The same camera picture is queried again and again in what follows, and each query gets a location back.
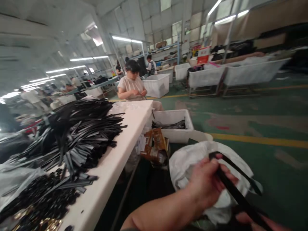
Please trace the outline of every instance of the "ceiling light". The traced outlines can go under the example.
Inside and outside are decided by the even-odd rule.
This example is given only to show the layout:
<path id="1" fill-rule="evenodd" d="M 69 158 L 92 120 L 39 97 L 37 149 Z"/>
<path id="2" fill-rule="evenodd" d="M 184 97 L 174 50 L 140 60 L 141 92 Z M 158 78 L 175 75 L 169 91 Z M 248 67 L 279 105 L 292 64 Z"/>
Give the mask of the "ceiling light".
<path id="1" fill-rule="evenodd" d="M 220 4 L 221 0 L 218 0 L 216 2 L 216 4 L 213 6 L 213 8 L 209 11 L 208 16 L 211 15 L 211 13 L 213 13 L 213 11 L 216 9 L 216 7 Z"/>
<path id="2" fill-rule="evenodd" d="M 88 59 L 93 59 L 93 58 L 88 57 L 88 58 L 70 59 L 70 61 L 74 62 L 74 61 L 82 61 L 82 60 L 88 60 Z"/>
<path id="3" fill-rule="evenodd" d="M 97 56 L 97 57 L 93 57 L 94 59 L 98 59 L 98 58 L 108 58 L 108 56 Z"/>
<path id="4" fill-rule="evenodd" d="M 243 11 L 243 12 L 238 13 L 237 16 L 238 16 L 238 17 L 241 17 L 241 16 L 247 14 L 248 12 L 249 12 L 249 10 L 245 10 L 245 11 Z"/>
<path id="5" fill-rule="evenodd" d="M 219 21 L 215 22 L 215 24 L 219 24 L 219 23 L 222 23 L 224 21 L 228 21 L 229 19 L 234 19 L 234 18 L 235 18 L 235 15 L 232 15 L 230 17 L 227 17 L 225 19 L 222 19 L 222 20 L 219 20 Z"/>
<path id="6" fill-rule="evenodd" d="M 54 71 L 47 71 L 46 73 L 49 74 L 49 73 L 54 73 L 54 72 L 60 72 L 60 71 L 67 71 L 68 68 L 64 68 L 64 69 L 59 69 L 59 70 L 54 70 Z"/>
<path id="7" fill-rule="evenodd" d="M 63 75 L 66 75 L 66 74 L 54 75 L 54 76 L 51 76 L 51 78 L 55 78 L 55 77 L 59 77 L 59 76 L 63 76 Z"/>
<path id="8" fill-rule="evenodd" d="M 85 65 L 83 65 L 83 66 L 77 66 L 77 67 L 72 67 L 72 69 L 77 69 L 77 68 L 81 68 L 81 67 L 85 67 Z"/>
<path id="9" fill-rule="evenodd" d="M 35 83 L 35 84 L 33 84 L 33 86 L 41 85 L 41 84 L 44 84 L 44 83 L 45 83 L 45 82 Z"/>
<path id="10" fill-rule="evenodd" d="M 125 41 L 125 42 L 131 42 L 131 39 L 128 38 L 121 38 L 121 37 L 117 37 L 117 36 L 112 36 L 113 39 L 115 40 L 121 40 L 121 41 Z"/>
<path id="11" fill-rule="evenodd" d="M 142 41 L 138 41 L 138 40 L 132 40 L 132 42 L 141 43 L 142 44 Z"/>
<path id="12" fill-rule="evenodd" d="M 31 86 L 32 84 L 27 84 L 27 85 L 23 85 L 21 86 L 21 88 L 27 87 L 27 86 Z"/>
<path id="13" fill-rule="evenodd" d="M 45 80 L 45 79 L 49 79 L 49 77 L 42 78 L 42 79 L 37 79 L 37 80 L 31 80 L 31 81 L 29 81 L 29 82 L 37 82 L 37 81 L 41 81 L 41 80 Z"/>

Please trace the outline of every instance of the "white plastic bin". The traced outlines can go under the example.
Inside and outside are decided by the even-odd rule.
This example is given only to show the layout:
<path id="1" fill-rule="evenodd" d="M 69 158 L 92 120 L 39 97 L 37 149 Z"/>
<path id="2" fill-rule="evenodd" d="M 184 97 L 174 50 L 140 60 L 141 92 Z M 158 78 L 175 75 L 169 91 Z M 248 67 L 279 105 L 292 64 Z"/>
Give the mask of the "white plastic bin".
<path id="1" fill-rule="evenodd" d="M 58 98 L 58 100 L 64 105 L 64 104 L 67 104 L 67 103 L 70 103 L 72 101 L 75 101 L 76 100 L 76 97 L 74 95 L 70 95 L 70 96 L 60 96 Z"/>
<path id="2" fill-rule="evenodd" d="M 169 76 L 169 84 L 172 83 L 172 81 L 173 81 L 173 67 L 172 68 L 168 68 L 166 70 L 160 70 L 158 72 L 158 74 L 170 74 L 170 76 Z"/>
<path id="3" fill-rule="evenodd" d="M 185 77 L 187 76 L 187 70 L 190 67 L 191 66 L 189 63 L 184 63 L 184 64 L 174 66 L 175 80 L 179 81 L 179 80 L 185 79 Z"/>
<path id="4" fill-rule="evenodd" d="M 194 130 L 188 110 L 157 111 L 153 113 L 155 116 L 154 122 L 162 124 L 175 124 L 185 119 L 186 130 L 162 129 L 162 133 L 164 137 L 169 139 L 170 143 L 188 143 L 190 134 Z"/>
<path id="5" fill-rule="evenodd" d="M 204 66 L 205 70 L 189 73 L 189 87 L 206 87 L 218 85 L 226 67 Z"/>
<path id="6" fill-rule="evenodd" d="M 290 58 L 239 67 L 228 66 L 224 84 L 230 87 L 269 82 L 288 60 Z"/>
<path id="7" fill-rule="evenodd" d="M 170 74 L 150 75 L 143 81 L 147 96 L 161 98 L 169 92 Z"/>
<path id="8" fill-rule="evenodd" d="M 86 90 L 85 93 L 88 96 L 92 95 L 92 96 L 97 97 L 97 96 L 102 95 L 103 91 L 102 91 L 102 89 L 100 87 L 97 87 L 97 88 L 94 88 L 94 89 L 91 89 L 91 90 Z"/>

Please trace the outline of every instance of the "green floor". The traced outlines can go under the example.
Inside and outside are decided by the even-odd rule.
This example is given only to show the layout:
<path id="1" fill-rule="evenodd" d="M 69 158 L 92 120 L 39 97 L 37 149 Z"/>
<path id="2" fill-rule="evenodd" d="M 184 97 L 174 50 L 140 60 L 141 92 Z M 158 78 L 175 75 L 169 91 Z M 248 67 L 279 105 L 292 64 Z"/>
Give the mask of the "green floor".
<path id="1" fill-rule="evenodd" d="M 285 80 L 258 86 L 261 96 L 255 98 L 189 99 L 183 88 L 170 85 L 165 98 L 156 100 L 165 110 L 188 109 L 196 130 L 214 137 L 224 134 L 221 140 L 214 140 L 236 151 L 264 187 L 263 197 L 249 194 L 249 201 L 293 230 L 308 230 L 308 142 L 302 142 L 308 140 L 308 78 L 285 76 Z M 230 140 L 230 135 L 236 135 L 237 141 Z M 269 142 L 258 143 L 255 137 Z M 277 146 L 267 138 L 287 141 Z"/>

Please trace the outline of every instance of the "yellow floor line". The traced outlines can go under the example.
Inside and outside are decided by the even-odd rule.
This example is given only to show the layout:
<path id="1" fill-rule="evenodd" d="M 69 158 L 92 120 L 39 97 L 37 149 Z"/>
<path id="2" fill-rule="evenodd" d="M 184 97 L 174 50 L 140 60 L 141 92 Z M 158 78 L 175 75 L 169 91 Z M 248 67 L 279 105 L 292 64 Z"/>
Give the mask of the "yellow floor line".
<path id="1" fill-rule="evenodd" d="M 294 86 L 285 86 L 285 87 L 272 87 L 272 88 L 257 88 L 255 91 L 265 91 L 265 90 L 283 90 L 283 89 L 300 89 L 300 88 L 308 88 L 308 84 L 305 85 L 294 85 Z M 174 98 L 174 97 L 185 97 L 188 94 L 183 95 L 171 95 L 171 96 L 163 96 L 162 98 Z M 147 99 L 157 99 L 155 97 L 147 97 Z M 111 100 L 111 102 L 119 102 L 124 100 Z"/>
<path id="2" fill-rule="evenodd" d="M 308 149 L 308 141 L 210 133 L 214 139 Z"/>

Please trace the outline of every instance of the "dark hair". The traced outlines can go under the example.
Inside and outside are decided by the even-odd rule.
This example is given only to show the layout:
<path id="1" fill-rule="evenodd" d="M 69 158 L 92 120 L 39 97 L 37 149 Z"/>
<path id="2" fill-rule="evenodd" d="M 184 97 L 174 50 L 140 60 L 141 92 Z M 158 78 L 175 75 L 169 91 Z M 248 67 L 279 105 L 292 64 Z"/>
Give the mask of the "dark hair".
<path id="1" fill-rule="evenodd" d="M 126 70 L 136 73 L 140 71 L 140 66 L 135 60 L 130 60 L 126 63 Z"/>

